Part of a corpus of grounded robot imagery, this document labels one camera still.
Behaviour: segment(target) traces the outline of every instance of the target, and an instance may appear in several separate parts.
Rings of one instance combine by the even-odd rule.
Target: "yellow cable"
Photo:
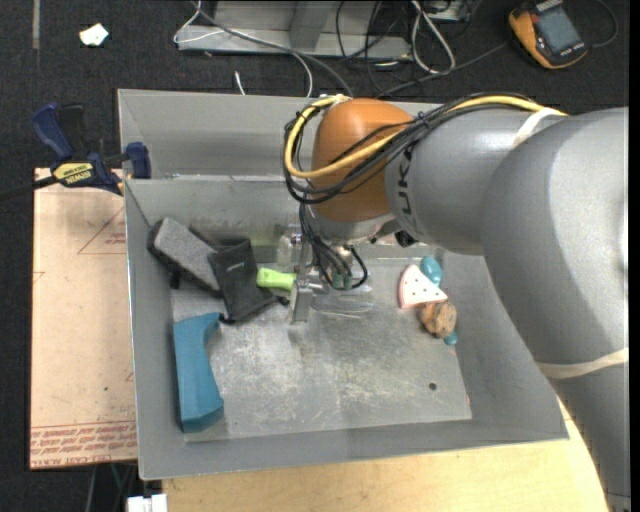
[[[543,108],[549,108],[543,105],[539,105],[538,103],[534,103],[533,101],[528,101],[522,98],[516,98],[513,96],[495,95],[495,96],[482,96],[480,98],[473,98],[471,100],[465,101],[464,103],[460,103],[460,105],[456,105],[455,107],[447,110],[447,112],[452,112],[454,110],[458,110],[464,107],[475,107],[477,105],[487,105],[491,103],[494,103],[494,104],[498,103],[500,105],[510,105],[512,107],[518,107],[523,110],[531,110],[532,112],[538,112]],[[556,114],[559,116],[567,115],[564,112],[560,112],[559,110],[556,110],[556,109],[552,109],[552,110],[554,110]]]
[[[297,169],[293,164],[293,141],[296,139],[298,133],[300,133],[300,130],[304,127],[304,125],[307,124],[309,120],[307,116],[311,114],[316,114],[317,113],[316,109],[326,109],[334,105],[335,103],[344,101],[345,99],[347,99],[346,96],[331,96],[331,97],[323,98],[321,100],[318,100],[312,103],[309,107],[304,109],[302,113],[298,116],[298,118],[296,119],[296,122],[293,124],[293,127],[291,128],[291,131],[289,132],[289,136],[287,137],[287,140],[285,142],[285,148],[284,148],[284,165],[289,174],[291,174],[292,176],[296,176],[297,178],[306,178],[306,179],[326,176],[327,174],[331,174],[332,172],[335,172],[337,170],[343,169],[351,165],[357,160],[365,159],[373,155],[376,151],[378,151],[378,149],[384,147],[385,144],[390,142],[396,136],[396,134],[393,134],[393,135],[384,137],[383,139],[380,139],[379,141],[376,141],[373,144],[366,146],[365,148],[359,151],[356,151],[355,153],[351,153],[350,155],[345,156],[344,158],[338,160],[337,162],[334,162],[325,167],[321,167],[320,169],[315,169],[313,171],[302,171],[300,169]],[[474,107],[477,105],[488,105],[488,104],[508,105],[516,108],[521,108],[524,110],[529,110],[532,112],[538,112],[543,108],[547,108],[535,102],[528,101],[521,98],[516,98],[513,96],[491,95],[491,96],[483,96],[480,98],[470,99],[468,101],[461,103],[460,105],[456,105],[455,107],[447,110],[447,112],[452,112],[454,110],[458,110],[464,107]],[[557,112],[557,115],[566,116],[565,113],[560,112],[559,110],[555,110],[555,112]]]

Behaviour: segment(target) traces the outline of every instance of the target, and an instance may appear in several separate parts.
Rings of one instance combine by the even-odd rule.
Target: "gray robot arm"
[[[404,231],[484,255],[534,360],[576,418],[616,512],[631,510],[628,119],[628,108],[533,120],[470,113],[386,171]]]

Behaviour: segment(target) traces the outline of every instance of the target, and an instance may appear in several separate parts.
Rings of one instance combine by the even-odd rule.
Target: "scratched surface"
[[[207,441],[464,420],[471,417],[455,350],[397,306],[406,259],[370,262],[369,311],[325,304],[291,325],[288,308],[221,325],[207,344],[224,419],[185,436]],[[174,320],[224,311],[194,288],[172,291]]]

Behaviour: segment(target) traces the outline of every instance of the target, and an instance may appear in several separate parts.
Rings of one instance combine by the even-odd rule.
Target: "yellow clamp label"
[[[93,166],[88,162],[72,162],[62,164],[53,171],[53,175],[60,181],[72,184],[91,177],[92,170]]]

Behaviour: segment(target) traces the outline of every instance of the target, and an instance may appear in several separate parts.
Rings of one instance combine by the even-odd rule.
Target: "orange device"
[[[509,25],[520,45],[545,68],[565,68],[587,53],[562,0],[526,2],[511,11]]]

